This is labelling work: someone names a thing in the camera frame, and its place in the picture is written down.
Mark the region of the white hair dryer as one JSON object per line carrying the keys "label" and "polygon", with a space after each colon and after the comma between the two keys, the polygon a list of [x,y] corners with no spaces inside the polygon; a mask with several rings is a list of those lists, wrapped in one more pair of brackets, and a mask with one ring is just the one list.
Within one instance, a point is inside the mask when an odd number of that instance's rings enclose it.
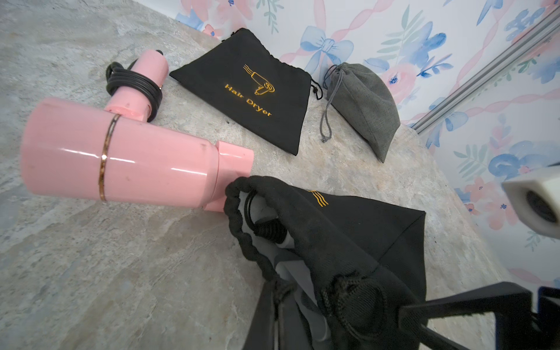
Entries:
{"label": "white hair dryer", "polygon": [[330,328],[317,306],[311,272],[303,260],[292,252],[294,239],[275,209],[268,206],[264,197],[252,191],[244,199],[243,218],[259,252],[271,261],[275,272],[297,284],[295,302],[309,326],[312,341],[329,342]]}

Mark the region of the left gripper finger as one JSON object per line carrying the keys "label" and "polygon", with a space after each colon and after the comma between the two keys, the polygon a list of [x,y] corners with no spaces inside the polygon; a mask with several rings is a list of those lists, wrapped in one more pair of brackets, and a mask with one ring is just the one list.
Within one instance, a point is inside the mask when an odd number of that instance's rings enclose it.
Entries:
{"label": "left gripper finger", "polygon": [[274,279],[262,286],[243,348],[312,348],[308,325],[295,301],[295,284]]}

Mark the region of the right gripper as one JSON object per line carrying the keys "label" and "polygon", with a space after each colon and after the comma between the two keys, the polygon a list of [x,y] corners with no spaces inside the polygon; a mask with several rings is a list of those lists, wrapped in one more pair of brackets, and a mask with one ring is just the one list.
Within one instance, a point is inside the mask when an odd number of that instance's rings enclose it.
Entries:
{"label": "right gripper", "polygon": [[559,349],[559,289],[552,287],[538,290],[538,311],[534,318],[532,293],[504,281],[447,298],[403,306],[398,312],[398,327],[431,349],[464,349],[428,328],[427,322],[485,313],[495,316],[497,349],[523,349],[531,347],[532,343],[533,349]]}

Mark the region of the pink hair dryer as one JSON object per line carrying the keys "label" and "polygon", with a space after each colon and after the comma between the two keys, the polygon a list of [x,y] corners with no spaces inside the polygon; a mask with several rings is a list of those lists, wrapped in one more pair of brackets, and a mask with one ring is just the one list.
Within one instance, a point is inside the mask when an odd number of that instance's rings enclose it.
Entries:
{"label": "pink hair dryer", "polygon": [[250,174],[253,151],[150,124],[155,105],[126,86],[103,109],[41,101],[20,147],[28,191],[222,211],[226,187]]}

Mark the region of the grey drawstring pouch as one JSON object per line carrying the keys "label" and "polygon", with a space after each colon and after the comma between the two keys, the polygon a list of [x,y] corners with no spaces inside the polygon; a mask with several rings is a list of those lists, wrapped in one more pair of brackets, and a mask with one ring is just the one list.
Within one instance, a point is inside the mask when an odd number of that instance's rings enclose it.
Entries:
{"label": "grey drawstring pouch", "polygon": [[385,162],[400,127],[398,108],[383,80],[361,64],[331,66],[323,77],[327,105],[333,107]]}

